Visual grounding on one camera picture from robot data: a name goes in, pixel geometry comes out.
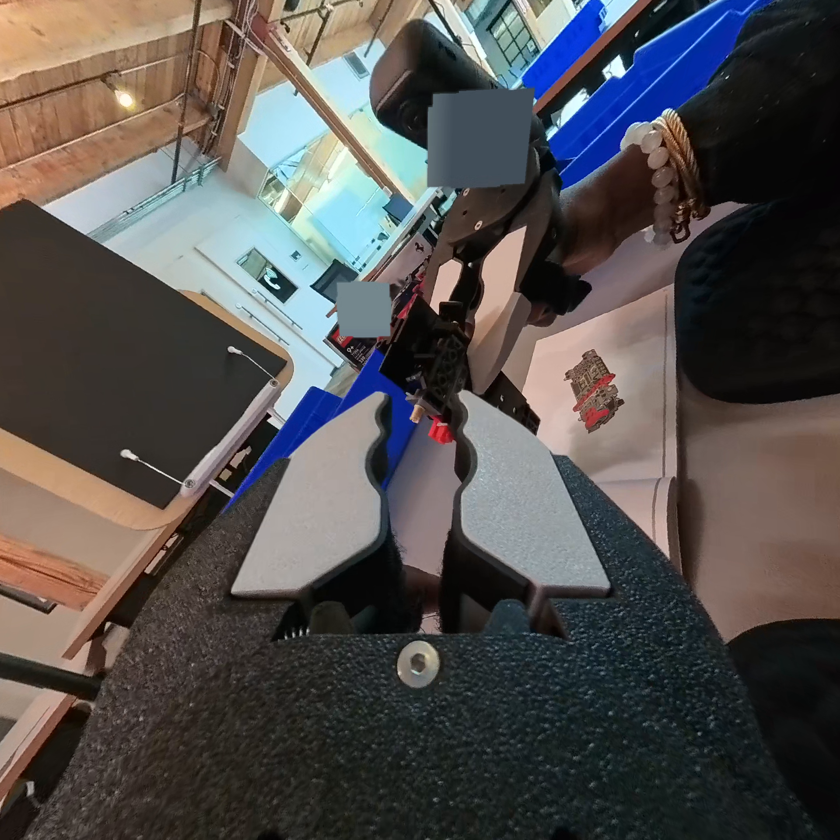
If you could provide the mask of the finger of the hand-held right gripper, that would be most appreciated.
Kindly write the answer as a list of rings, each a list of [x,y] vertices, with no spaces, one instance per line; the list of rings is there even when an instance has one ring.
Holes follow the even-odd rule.
[[[478,269],[459,259],[450,259],[437,269],[428,303],[436,313],[449,303],[457,304],[466,315],[475,312],[482,299],[482,280]]]
[[[506,234],[481,263],[483,293],[469,342],[469,376],[478,396],[490,389],[528,324],[531,303],[518,285],[526,233],[520,227]]]

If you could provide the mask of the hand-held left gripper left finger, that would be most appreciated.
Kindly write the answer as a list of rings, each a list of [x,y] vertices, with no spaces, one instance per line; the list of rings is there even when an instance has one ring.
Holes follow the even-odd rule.
[[[329,420],[288,459],[232,584],[243,599],[314,595],[368,560],[389,529],[382,487],[391,397],[373,392]]]

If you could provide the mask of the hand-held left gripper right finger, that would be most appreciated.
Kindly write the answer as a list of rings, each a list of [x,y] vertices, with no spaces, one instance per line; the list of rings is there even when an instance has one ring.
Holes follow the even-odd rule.
[[[457,545],[531,601],[607,596],[605,569],[551,452],[471,392],[455,406],[466,468],[451,527]]]

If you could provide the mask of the lego car chassis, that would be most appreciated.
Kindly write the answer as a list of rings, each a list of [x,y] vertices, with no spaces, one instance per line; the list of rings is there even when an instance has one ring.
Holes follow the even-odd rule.
[[[416,295],[392,325],[388,340],[380,342],[380,373],[412,405],[412,420],[429,417],[429,437],[447,445],[455,441],[452,405],[462,391],[472,391],[467,360],[466,325],[447,315],[464,315],[466,308],[446,302],[439,315]]]

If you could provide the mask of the person's right forearm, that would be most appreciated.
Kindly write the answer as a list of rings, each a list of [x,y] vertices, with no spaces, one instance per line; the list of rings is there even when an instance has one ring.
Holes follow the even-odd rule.
[[[839,187],[839,2],[753,13],[708,84],[678,108],[706,205]]]

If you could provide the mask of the black lego set box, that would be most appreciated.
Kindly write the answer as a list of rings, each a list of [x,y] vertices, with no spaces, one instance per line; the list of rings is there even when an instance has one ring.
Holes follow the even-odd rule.
[[[391,287],[392,331],[396,329],[399,321],[404,320],[408,309],[424,289],[427,266],[433,249],[434,244],[425,234],[415,235],[384,265],[381,274],[377,276],[376,281],[387,281]],[[386,337],[353,338],[342,334],[339,325],[335,324],[323,343],[359,371],[371,352],[380,349],[385,340]]]

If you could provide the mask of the blue bin with black divider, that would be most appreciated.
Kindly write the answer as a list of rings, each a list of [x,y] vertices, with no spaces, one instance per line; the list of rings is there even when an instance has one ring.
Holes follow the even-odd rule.
[[[384,489],[389,487],[416,426],[410,419],[413,408],[411,403],[399,387],[380,372],[383,361],[384,354],[373,350],[343,397],[327,393],[318,387],[309,388],[225,509],[229,510],[269,467],[281,459],[290,457],[322,426],[373,392],[386,393],[392,399],[392,426],[386,444],[387,471],[382,484]]]

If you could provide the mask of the white instruction booklet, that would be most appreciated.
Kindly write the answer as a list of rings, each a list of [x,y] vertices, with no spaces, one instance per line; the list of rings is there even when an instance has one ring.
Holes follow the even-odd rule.
[[[543,444],[681,571],[673,288],[538,341],[523,393]]]

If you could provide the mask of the blue bin with label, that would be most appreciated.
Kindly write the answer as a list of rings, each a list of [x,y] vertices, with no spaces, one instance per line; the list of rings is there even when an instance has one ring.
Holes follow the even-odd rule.
[[[564,187],[609,161],[627,128],[677,109],[706,86],[747,18],[766,1],[718,1],[641,46],[623,76],[610,78],[550,139]]]

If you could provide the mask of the black quilted cushion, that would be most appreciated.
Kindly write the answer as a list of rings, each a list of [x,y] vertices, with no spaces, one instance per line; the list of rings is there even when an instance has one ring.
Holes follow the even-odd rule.
[[[675,270],[679,366],[702,395],[772,404],[839,393],[839,199],[742,207]]]

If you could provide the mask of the wooden office desk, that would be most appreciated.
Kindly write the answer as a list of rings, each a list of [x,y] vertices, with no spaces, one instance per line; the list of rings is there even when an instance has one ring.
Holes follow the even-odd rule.
[[[30,595],[78,614],[68,640],[46,645],[24,607],[2,607],[2,680],[33,689],[72,694],[78,679],[70,672],[98,675],[107,657],[104,634],[128,629],[164,574],[205,529],[195,511],[177,528],[153,533],[112,575],[105,576],[29,544],[2,537],[2,601],[5,591]]]

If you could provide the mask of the black board on wooden stand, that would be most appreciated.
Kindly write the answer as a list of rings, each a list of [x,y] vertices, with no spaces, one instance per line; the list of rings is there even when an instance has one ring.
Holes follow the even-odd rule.
[[[289,353],[26,201],[1,212],[1,467],[127,529],[187,512]]]

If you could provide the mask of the person's black clothing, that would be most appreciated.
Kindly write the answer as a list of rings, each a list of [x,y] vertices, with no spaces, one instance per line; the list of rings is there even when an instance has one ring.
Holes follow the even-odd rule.
[[[728,643],[764,743],[823,838],[839,838],[839,621],[756,626]]]

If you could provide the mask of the ceiling spot lamp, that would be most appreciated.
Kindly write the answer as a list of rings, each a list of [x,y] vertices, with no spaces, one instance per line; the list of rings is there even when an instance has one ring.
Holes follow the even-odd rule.
[[[102,83],[110,90],[121,109],[133,111],[137,108],[136,97],[132,94],[119,73],[111,72],[101,77]]]

